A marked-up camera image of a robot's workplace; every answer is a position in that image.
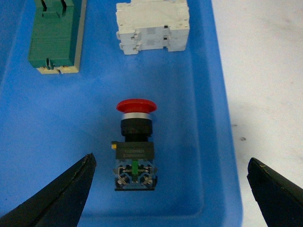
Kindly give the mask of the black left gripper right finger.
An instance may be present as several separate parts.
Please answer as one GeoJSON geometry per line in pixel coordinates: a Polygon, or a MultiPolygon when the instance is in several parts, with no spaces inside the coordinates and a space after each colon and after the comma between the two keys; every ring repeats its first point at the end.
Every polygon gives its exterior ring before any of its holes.
{"type": "Polygon", "coordinates": [[[248,163],[247,179],[267,226],[303,225],[301,187],[254,157],[248,163]]]}

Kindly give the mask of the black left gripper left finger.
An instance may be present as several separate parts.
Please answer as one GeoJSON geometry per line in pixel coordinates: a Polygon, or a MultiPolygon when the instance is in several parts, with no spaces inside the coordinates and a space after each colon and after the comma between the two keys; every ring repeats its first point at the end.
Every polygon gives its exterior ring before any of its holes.
{"type": "Polygon", "coordinates": [[[87,154],[31,198],[1,217],[2,227],[76,227],[97,166],[87,154]]]}

